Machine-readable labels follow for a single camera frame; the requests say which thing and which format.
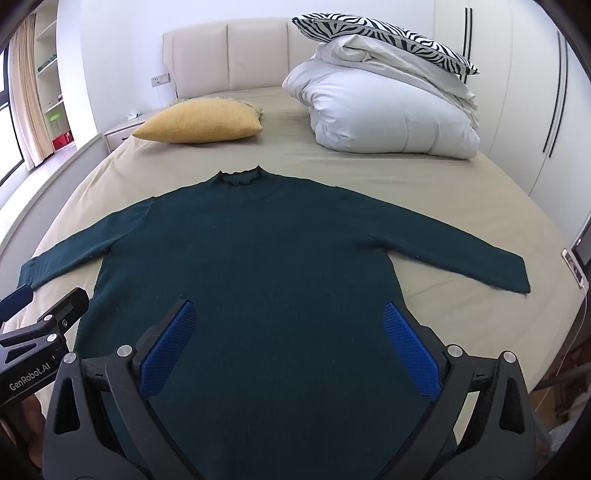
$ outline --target sweater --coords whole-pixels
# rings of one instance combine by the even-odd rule
[[[28,261],[20,284],[104,257],[83,358],[133,345],[180,297],[195,304],[196,331],[150,404],[207,480],[369,480],[430,404],[384,332],[384,306],[402,301],[389,249],[530,291],[517,255],[260,167],[112,213]]]

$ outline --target headboard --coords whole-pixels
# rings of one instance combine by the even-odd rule
[[[166,32],[163,56],[178,97],[194,98],[281,86],[316,45],[288,18],[245,18]]]

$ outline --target window frame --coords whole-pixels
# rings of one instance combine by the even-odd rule
[[[17,162],[17,164],[14,165],[14,167],[11,168],[10,171],[6,175],[4,175],[4,177],[0,180],[0,187],[2,187],[4,182],[8,180],[8,177],[12,175],[18,167],[25,163],[24,157],[22,155],[21,145],[18,142],[17,130],[14,128],[14,119],[12,118],[12,109],[10,105],[10,91],[8,89],[8,46],[4,49],[4,62],[2,62],[2,64],[2,76],[4,77],[4,91],[0,92],[0,111],[4,110],[5,108],[8,108],[8,111],[10,112],[12,131],[14,132],[14,137],[17,139],[17,146],[18,151],[21,153],[21,160]]]

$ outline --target beige curtain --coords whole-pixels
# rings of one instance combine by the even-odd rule
[[[35,71],[35,16],[18,28],[8,47],[8,83],[14,128],[27,170],[53,153],[53,143],[39,105]]]

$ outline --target white wall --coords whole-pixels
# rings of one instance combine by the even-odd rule
[[[97,134],[82,61],[81,8],[80,0],[60,0],[56,31],[57,67],[61,93],[64,97],[70,129],[78,148]]]
[[[434,0],[60,0],[60,9],[76,1],[81,2],[86,89],[99,132],[126,120],[131,111],[167,106],[175,98],[172,84],[150,84],[151,77],[166,72],[162,34],[169,30],[229,18],[328,11],[366,15],[433,35]]]

